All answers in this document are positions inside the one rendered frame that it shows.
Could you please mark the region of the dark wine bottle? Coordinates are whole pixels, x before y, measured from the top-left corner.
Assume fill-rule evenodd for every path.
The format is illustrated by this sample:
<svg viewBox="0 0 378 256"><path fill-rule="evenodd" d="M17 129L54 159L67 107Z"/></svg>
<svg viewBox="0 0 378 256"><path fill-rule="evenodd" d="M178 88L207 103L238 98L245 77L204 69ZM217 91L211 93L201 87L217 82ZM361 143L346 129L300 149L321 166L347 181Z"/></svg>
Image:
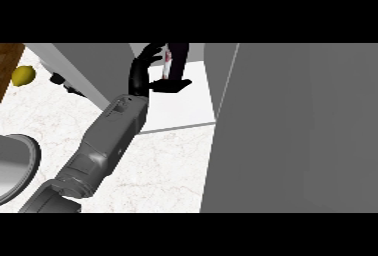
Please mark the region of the dark wine bottle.
<svg viewBox="0 0 378 256"><path fill-rule="evenodd" d="M186 65L189 53L188 43L169 43L164 57L163 78L167 80L180 80Z"/></svg>

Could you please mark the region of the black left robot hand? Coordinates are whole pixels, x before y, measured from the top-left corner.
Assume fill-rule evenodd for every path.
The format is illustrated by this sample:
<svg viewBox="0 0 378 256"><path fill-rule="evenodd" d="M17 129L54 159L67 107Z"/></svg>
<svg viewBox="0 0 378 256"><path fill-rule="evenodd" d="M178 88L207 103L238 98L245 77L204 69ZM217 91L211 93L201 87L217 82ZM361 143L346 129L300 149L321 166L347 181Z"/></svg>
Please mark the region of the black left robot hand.
<svg viewBox="0 0 378 256"><path fill-rule="evenodd" d="M160 80L149 81L148 68L152 63L164 59L160 55L163 47L167 47L169 43L151 43L142 50L139 56L133 59L130 74L129 74L129 94L135 96L149 96L149 91L157 93L179 93L186 86L191 85L192 80L185 79L182 76L180 80Z"/></svg>

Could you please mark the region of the large flat grey cabinet door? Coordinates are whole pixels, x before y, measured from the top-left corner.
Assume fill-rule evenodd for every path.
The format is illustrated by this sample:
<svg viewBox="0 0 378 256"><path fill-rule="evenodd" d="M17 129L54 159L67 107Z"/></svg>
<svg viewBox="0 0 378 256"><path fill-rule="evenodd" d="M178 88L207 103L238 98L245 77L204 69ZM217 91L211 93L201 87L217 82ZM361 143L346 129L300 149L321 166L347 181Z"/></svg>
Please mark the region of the large flat grey cabinet door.
<svg viewBox="0 0 378 256"><path fill-rule="evenodd" d="M244 44L206 212L378 212L378 44Z"/></svg>

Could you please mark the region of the round grey pot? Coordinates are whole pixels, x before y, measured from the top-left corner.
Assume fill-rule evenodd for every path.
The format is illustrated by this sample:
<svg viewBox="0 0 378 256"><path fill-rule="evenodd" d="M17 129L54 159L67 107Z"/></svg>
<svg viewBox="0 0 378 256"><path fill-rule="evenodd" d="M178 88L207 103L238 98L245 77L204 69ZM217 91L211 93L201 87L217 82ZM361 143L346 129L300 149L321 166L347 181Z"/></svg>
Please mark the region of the round grey pot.
<svg viewBox="0 0 378 256"><path fill-rule="evenodd" d="M36 176L42 148L22 134L0 135L0 206L24 191Z"/></svg>

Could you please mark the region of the brown wooden board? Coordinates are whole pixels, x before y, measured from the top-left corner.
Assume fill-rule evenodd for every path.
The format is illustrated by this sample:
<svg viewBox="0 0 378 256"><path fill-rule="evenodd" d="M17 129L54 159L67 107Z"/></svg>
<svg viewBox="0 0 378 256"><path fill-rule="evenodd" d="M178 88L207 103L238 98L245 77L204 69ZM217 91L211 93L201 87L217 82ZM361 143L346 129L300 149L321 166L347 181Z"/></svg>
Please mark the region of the brown wooden board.
<svg viewBox="0 0 378 256"><path fill-rule="evenodd" d="M12 72L17 69L24 53L22 43L0 43L0 102L11 83Z"/></svg>

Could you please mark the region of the yellow lemon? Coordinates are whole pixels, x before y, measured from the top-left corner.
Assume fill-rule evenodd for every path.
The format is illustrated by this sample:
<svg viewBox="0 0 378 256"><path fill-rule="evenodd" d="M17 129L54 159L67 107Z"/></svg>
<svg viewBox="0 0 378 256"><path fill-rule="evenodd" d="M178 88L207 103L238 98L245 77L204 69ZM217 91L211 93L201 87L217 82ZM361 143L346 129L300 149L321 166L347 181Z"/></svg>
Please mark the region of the yellow lemon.
<svg viewBox="0 0 378 256"><path fill-rule="evenodd" d="M20 66L12 73L12 84L20 87L33 82L36 70L31 66Z"/></svg>

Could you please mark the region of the grey cabinet with white shelf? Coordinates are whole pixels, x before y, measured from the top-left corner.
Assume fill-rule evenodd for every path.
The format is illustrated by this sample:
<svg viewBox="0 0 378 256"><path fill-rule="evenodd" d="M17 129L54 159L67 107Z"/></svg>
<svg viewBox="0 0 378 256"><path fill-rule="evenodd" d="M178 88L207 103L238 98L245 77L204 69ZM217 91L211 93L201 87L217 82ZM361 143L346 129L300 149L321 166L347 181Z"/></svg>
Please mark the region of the grey cabinet with white shelf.
<svg viewBox="0 0 378 256"><path fill-rule="evenodd" d="M129 91L129 70L147 43L27 43L51 73L58 73L101 110ZM149 94L142 133L216 123L204 64L204 43L189 45L183 77L192 84L178 94Z"/></svg>

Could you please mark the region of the small black fixture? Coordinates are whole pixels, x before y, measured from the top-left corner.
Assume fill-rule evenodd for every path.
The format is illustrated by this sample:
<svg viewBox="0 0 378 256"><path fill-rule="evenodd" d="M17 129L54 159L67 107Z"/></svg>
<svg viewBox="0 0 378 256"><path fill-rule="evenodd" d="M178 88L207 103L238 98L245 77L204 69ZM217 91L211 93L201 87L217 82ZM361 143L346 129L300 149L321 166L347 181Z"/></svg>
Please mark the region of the small black fixture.
<svg viewBox="0 0 378 256"><path fill-rule="evenodd" d="M85 94L73 86L68 85L65 78L58 73L52 74L51 82L56 85L62 85L68 93L85 96Z"/></svg>

